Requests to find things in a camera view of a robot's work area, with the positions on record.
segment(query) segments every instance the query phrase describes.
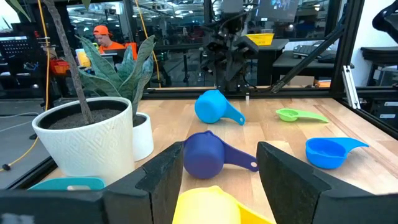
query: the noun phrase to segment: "orange shirt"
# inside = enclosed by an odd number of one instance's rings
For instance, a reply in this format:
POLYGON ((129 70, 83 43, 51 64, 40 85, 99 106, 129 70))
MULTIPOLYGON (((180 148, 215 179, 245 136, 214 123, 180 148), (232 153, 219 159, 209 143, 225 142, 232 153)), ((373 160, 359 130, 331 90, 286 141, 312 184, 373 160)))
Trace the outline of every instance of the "orange shirt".
POLYGON ((101 45, 98 50, 100 54, 104 54, 105 50, 115 50, 115 49, 125 49, 125 47, 119 43, 112 42, 112 44, 109 47, 104 47, 101 45))

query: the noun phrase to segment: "yellow measuring cup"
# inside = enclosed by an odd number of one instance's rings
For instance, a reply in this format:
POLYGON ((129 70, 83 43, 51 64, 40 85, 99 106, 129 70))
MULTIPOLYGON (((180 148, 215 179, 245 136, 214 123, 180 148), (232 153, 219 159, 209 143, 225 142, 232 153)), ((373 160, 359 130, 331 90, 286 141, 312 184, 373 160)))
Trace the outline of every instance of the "yellow measuring cup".
POLYGON ((178 197, 173 224, 271 224, 219 186, 188 190, 178 197))

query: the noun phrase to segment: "green measuring spoon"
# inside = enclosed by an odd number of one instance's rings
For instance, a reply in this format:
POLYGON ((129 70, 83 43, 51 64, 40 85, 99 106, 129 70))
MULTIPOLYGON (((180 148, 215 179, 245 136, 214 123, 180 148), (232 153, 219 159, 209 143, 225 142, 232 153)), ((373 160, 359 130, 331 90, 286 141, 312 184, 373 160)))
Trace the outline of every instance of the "green measuring spoon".
POLYGON ((287 122, 296 121, 298 118, 313 118, 329 123, 329 120, 326 117, 308 111, 284 108, 277 110, 276 113, 279 115, 282 121, 287 122))

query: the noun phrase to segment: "snake plant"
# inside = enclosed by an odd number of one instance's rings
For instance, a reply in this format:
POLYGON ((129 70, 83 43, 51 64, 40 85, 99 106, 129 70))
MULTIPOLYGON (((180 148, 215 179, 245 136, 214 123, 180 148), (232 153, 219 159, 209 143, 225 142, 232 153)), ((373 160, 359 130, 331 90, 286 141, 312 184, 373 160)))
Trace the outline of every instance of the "snake plant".
POLYGON ((117 71, 100 55, 91 41, 84 37, 77 38, 83 44, 91 67, 95 71, 95 75, 92 75, 79 69, 81 83, 85 90, 96 93, 100 90, 107 96, 121 96, 129 99, 134 119, 144 87, 152 76, 154 61, 151 53, 154 49, 154 36, 143 41, 139 47, 137 60, 133 60, 131 47, 128 47, 117 71))

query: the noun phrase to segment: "yellow cable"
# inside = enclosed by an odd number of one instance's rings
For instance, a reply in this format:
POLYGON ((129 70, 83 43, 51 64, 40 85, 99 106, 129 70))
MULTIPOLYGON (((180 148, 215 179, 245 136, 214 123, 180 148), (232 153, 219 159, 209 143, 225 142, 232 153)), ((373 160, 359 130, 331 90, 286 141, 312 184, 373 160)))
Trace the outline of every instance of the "yellow cable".
MULTIPOLYGON (((144 19, 142 18, 142 14, 141 14, 141 10, 140 10, 140 8, 139 8, 138 0, 136 0, 136 5, 137 5, 139 17, 141 18, 142 27, 144 28, 145 36, 148 38, 147 29, 145 28, 144 19)), ((162 88, 162 86, 160 85, 159 65, 157 64, 156 54, 155 54, 154 51, 152 51, 152 54, 153 54, 153 56, 154 56, 155 63, 156 63, 157 81, 159 82, 159 88, 162 88)))
MULTIPOLYGON (((40 16, 42 18, 42 25, 43 25, 43 30, 44 30, 44 36, 45 36, 45 45, 47 47, 47 76, 46 76, 46 83, 45 83, 45 110, 47 111, 49 108, 49 71, 50 71, 50 52, 49 52, 49 40, 47 39, 47 30, 45 28, 45 23, 44 23, 44 17, 43 17, 43 10, 42 10, 42 5, 40 3, 40 0, 37 0, 37 3, 39 4, 39 9, 40 9, 40 16)), ((14 165, 15 163, 19 162, 21 159, 23 159, 30 151, 35 147, 37 140, 39 138, 36 137, 35 141, 33 142, 32 146, 23 154, 21 155, 18 159, 14 160, 12 163, 8 164, 9 167, 14 165)))

